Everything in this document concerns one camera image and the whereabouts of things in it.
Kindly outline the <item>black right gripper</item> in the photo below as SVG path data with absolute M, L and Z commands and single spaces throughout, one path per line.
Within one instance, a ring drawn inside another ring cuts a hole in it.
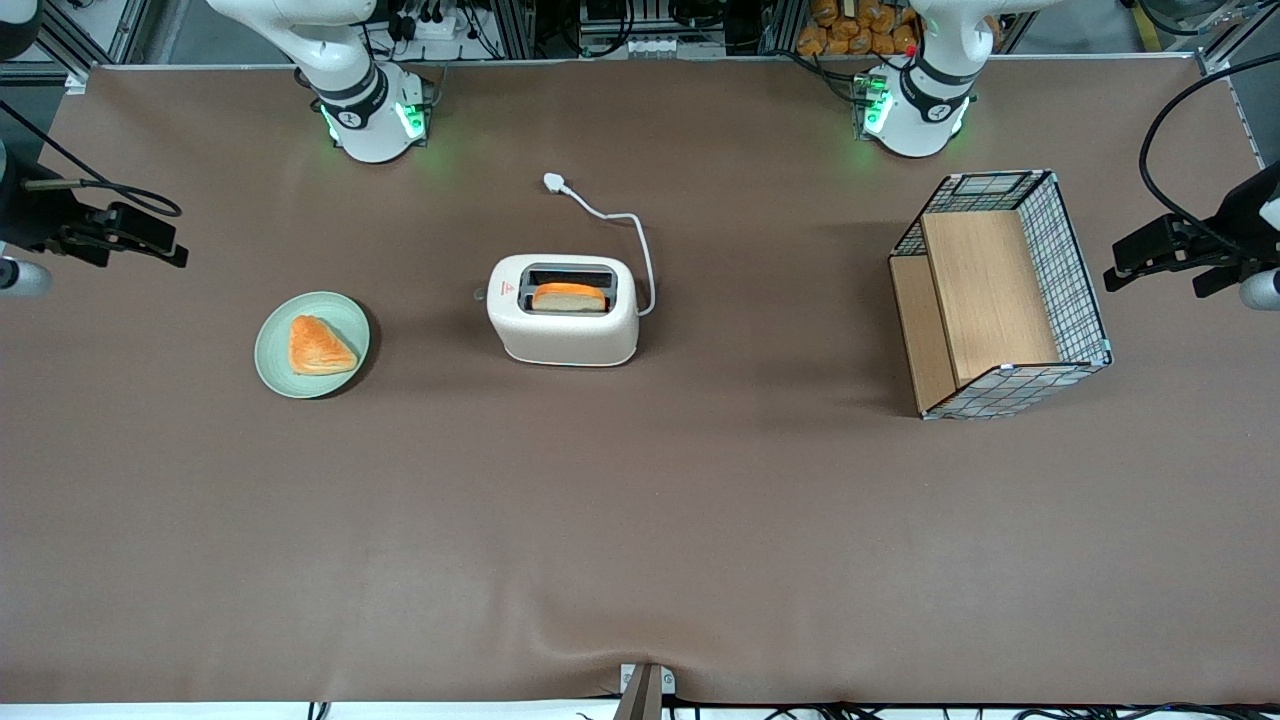
M 106 266 L 108 236 L 142 247 L 175 268 L 186 268 L 189 250 L 174 225 L 125 202 L 106 209 L 78 200 L 82 179 L 67 179 L 41 165 L 5 165 L 1 182 L 1 240 L 31 252 L 74 258 Z

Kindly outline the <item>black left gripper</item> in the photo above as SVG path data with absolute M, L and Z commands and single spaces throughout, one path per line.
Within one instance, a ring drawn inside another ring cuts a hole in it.
M 1230 190 L 1208 219 L 1184 220 L 1198 237 L 1197 264 L 1208 268 L 1192 281 L 1196 297 L 1233 286 L 1240 299 L 1279 297 L 1277 182 L 1279 167 L 1268 165 Z M 1165 214 L 1116 241 L 1105 291 L 1115 293 L 1149 273 L 1184 269 L 1180 225 L 1176 215 Z

